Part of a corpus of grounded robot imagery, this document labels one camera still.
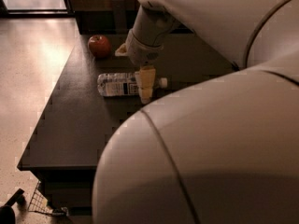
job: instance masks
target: red apple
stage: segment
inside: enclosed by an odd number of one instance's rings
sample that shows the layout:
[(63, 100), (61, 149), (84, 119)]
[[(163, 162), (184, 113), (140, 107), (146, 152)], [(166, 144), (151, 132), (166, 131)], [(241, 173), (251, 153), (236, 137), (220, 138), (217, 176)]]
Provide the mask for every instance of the red apple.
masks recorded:
[(104, 35), (93, 35), (88, 41), (88, 49), (95, 58), (106, 58), (111, 53), (111, 44)]

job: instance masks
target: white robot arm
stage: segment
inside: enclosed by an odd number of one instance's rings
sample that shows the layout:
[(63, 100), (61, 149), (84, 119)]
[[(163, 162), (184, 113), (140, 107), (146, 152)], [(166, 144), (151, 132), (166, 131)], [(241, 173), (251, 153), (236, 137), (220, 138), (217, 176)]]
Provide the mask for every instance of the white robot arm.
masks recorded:
[(299, 0), (139, 2), (135, 65), (154, 61), (179, 21), (244, 70), (120, 126), (94, 179), (93, 222), (299, 222)]

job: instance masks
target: table surface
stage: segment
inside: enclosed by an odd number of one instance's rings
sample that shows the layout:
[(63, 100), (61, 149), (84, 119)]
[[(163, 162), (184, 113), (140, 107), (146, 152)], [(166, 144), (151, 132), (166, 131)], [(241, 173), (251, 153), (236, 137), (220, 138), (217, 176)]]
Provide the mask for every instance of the table surface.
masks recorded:
[[(125, 35), (107, 37), (112, 50), (125, 41)], [(44, 194), (57, 205), (90, 205), (95, 170), (109, 138), (143, 106), (138, 96), (105, 98), (98, 93), (100, 74), (138, 67), (126, 57), (94, 59), (88, 39), (78, 38), (18, 164), (44, 183)], [(168, 77), (169, 87), (154, 99), (231, 72), (231, 65), (194, 35), (170, 35), (155, 67), (157, 76)]]

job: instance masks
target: tiled floor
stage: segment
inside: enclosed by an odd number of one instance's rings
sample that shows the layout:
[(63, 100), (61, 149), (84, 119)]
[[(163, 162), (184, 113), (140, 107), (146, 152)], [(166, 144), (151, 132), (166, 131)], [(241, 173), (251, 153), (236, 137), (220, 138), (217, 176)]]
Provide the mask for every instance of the tiled floor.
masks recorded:
[[(73, 19), (0, 20), (0, 206), (37, 179), (16, 165), (78, 37)], [(72, 223), (13, 206), (17, 223)]]

